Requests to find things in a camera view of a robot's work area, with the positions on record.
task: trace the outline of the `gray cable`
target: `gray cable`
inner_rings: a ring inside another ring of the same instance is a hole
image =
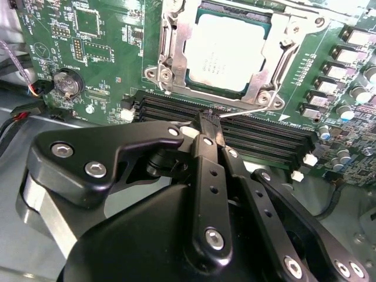
[[[6,44],[6,42],[4,40],[0,39],[0,46],[2,46],[2,48],[8,54],[8,56],[12,59],[13,63],[15,64],[15,66],[17,67],[17,69],[19,70],[19,73],[22,75],[22,77],[25,80],[25,82],[27,83],[27,85],[31,85],[31,81],[30,81],[28,75],[26,74],[25,70],[23,69],[21,63],[18,61],[16,55],[8,47],[8,44]]]

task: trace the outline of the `connector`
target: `connector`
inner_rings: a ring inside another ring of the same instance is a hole
[[[53,108],[48,110],[49,118],[65,122],[73,117],[71,110]]]
[[[298,182],[301,182],[304,179],[304,174],[302,174],[301,172],[298,172],[297,170],[295,170],[291,174],[291,179],[293,179],[295,181],[298,181]]]
[[[11,112],[13,118],[17,117],[20,113],[27,113],[29,116],[40,115],[46,111],[46,105],[43,100],[38,100],[33,103],[15,107]]]
[[[35,94],[37,94],[38,96],[47,95],[55,87],[53,81],[42,80],[42,79],[38,79],[31,86],[32,86]]]
[[[303,158],[303,163],[309,166],[315,166],[318,162],[318,159],[312,155],[312,154],[305,154],[305,157]]]

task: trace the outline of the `capacitor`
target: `capacitor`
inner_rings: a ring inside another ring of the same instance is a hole
[[[363,86],[357,86],[354,89],[352,89],[350,91],[350,96],[353,97],[355,101],[357,101],[360,104],[368,103],[372,98],[372,94],[365,90]]]
[[[335,172],[339,172],[343,168],[343,164],[340,163],[340,160],[337,157],[331,160],[331,165],[333,166],[333,171]]]
[[[347,122],[353,119],[355,116],[354,112],[351,110],[350,106],[348,105],[342,105],[339,108],[337,108],[337,113],[339,114],[340,118],[344,122]]]
[[[376,85],[376,66],[371,66],[365,70],[364,76],[371,84]]]
[[[327,125],[322,125],[318,128],[318,137],[321,140],[329,140],[330,139],[329,127]]]
[[[342,165],[344,165],[344,164],[346,165],[351,160],[349,151],[346,150],[346,149],[338,151],[337,152],[337,157],[339,158],[340,163]]]

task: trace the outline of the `screw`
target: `screw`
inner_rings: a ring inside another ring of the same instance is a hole
[[[347,278],[350,277],[350,271],[345,265],[343,265],[343,263],[340,263],[338,260],[336,260],[335,265],[338,267],[338,269],[340,270],[340,273],[342,273],[344,277],[347,277]]]
[[[372,268],[374,266],[374,263],[372,262],[372,260],[367,260],[365,262],[365,266],[366,268]]]
[[[271,99],[271,95],[269,92],[266,92],[266,91],[262,91],[257,97],[257,101],[261,105],[267,105],[270,99]]]
[[[207,137],[204,137],[204,142],[206,144],[208,144],[208,145],[212,145],[213,144],[213,142],[209,138],[207,138]]]
[[[300,265],[291,257],[285,256],[284,264],[287,270],[296,278],[301,279],[303,277],[303,272],[301,271]]]
[[[72,147],[63,143],[53,145],[51,147],[51,151],[56,157],[70,157],[71,155],[73,155]]]
[[[237,157],[237,156],[238,156],[238,154],[236,153],[236,151],[233,150],[233,149],[230,149],[230,150],[229,150],[229,153],[230,153],[230,155],[232,155],[233,157]]]
[[[267,174],[266,172],[263,172],[261,175],[263,176],[263,178],[270,181],[270,175],[269,174]]]
[[[223,249],[224,247],[224,241],[222,238],[222,235],[214,229],[208,229],[205,232],[205,239],[207,243],[212,247],[213,249],[219,251]]]
[[[160,72],[162,79],[166,82],[170,81],[172,78],[172,74],[170,73],[169,69],[164,69]]]
[[[169,128],[169,133],[173,136],[179,135],[178,131],[174,128]]]
[[[354,241],[355,241],[356,244],[363,244],[365,242],[365,235],[360,234],[360,233],[356,233],[354,235]]]
[[[359,276],[360,278],[364,278],[363,271],[355,263],[350,263],[350,265],[357,276]]]
[[[86,164],[85,172],[94,178],[102,178],[106,175],[107,169],[99,162],[90,162]]]

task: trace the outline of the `black dimm slot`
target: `black dimm slot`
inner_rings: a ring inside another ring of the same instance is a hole
[[[201,109],[208,108],[143,91],[138,91],[135,98],[136,120],[140,122],[152,120],[186,122],[192,120]],[[217,109],[213,109],[213,112],[223,113]],[[303,157],[314,150],[317,141],[317,136],[312,131],[252,117],[224,118],[221,120],[221,125],[226,144],[238,150],[240,154],[283,164],[290,170],[300,167]]]

